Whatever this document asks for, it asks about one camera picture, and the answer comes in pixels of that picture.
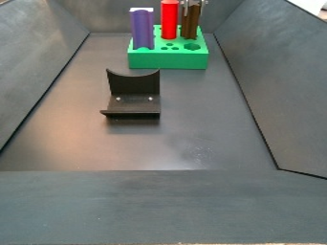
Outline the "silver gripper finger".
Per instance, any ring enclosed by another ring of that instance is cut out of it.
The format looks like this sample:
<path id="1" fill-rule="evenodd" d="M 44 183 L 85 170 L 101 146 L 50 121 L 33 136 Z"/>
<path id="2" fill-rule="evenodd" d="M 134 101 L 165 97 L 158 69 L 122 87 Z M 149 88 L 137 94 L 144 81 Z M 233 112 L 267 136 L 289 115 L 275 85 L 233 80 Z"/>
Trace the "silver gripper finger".
<path id="1" fill-rule="evenodd" d="M 189 0 L 181 0 L 180 4 L 182 6 L 182 15 L 188 16 Z"/>
<path id="2" fill-rule="evenodd" d="M 208 4 L 208 0 L 200 0 L 200 11 L 204 10 L 206 4 Z"/>

